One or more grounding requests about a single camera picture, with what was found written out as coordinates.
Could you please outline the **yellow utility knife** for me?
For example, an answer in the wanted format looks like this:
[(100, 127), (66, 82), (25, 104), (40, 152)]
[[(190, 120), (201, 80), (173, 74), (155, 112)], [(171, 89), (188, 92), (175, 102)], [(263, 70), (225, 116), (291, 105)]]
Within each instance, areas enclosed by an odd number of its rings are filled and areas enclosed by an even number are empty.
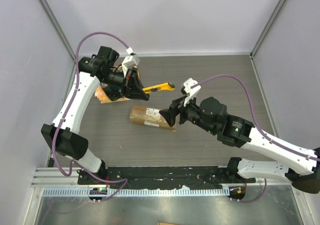
[(165, 82), (162, 84), (157, 84), (142, 89), (146, 94), (158, 92), (158, 91), (174, 91), (175, 85), (171, 82)]

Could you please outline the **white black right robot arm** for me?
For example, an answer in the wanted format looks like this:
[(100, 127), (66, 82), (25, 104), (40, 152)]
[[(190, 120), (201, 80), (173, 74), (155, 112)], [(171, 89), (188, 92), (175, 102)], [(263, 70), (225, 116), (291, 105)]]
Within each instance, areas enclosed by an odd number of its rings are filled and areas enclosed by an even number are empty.
[(308, 149), (286, 142), (261, 129), (252, 122), (227, 112), (226, 105), (209, 97), (199, 105), (196, 99), (184, 103), (182, 97), (173, 100), (159, 114), (170, 127), (186, 121), (216, 136), (224, 145), (260, 153), (272, 161), (252, 161), (231, 158), (226, 178), (233, 183), (240, 179), (262, 178), (290, 182), (305, 193), (320, 192), (320, 150)]

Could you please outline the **brown cardboard express box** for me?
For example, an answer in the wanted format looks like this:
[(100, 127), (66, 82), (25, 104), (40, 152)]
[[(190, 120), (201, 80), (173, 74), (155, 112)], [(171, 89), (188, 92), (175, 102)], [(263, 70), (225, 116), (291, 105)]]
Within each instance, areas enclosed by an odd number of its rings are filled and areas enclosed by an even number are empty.
[(129, 118), (134, 124), (176, 131), (176, 125), (169, 126), (159, 111), (160, 109), (154, 107), (134, 105)]

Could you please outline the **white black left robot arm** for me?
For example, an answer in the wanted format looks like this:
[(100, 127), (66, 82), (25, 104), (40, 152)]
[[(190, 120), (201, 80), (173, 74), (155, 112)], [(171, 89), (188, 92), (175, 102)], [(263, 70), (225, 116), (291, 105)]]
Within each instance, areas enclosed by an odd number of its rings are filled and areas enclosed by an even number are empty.
[(41, 134), (55, 157), (60, 154), (77, 163), (89, 173), (89, 179), (100, 185), (107, 178), (105, 162), (89, 149), (89, 141), (80, 136), (80, 126), (89, 101), (95, 90), (105, 84), (111, 89), (111, 99), (117, 97), (148, 101), (150, 95), (138, 76), (140, 62), (131, 47), (121, 63), (121, 70), (114, 66), (119, 53), (110, 47), (101, 46), (98, 53), (78, 60), (74, 84), (59, 114), (51, 124), (43, 124)]

